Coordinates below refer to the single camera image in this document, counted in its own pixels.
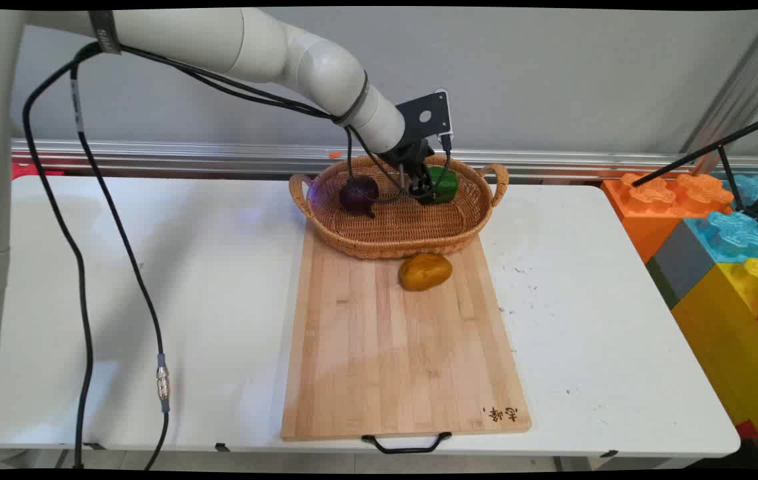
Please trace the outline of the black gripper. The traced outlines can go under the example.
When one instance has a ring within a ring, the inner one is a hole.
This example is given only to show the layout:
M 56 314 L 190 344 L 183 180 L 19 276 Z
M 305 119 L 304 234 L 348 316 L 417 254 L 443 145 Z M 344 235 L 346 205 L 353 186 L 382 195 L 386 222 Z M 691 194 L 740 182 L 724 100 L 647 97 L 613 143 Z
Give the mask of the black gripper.
M 406 198 L 408 189 L 406 175 L 410 177 L 410 195 L 419 204 L 430 205 L 435 202 L 434 183 L 430 169 L 425 160 L 435 154 L 428 140 L 400 143 L 394 149 L 379 154 L 379 158 L 398 172 L 398 197 Z

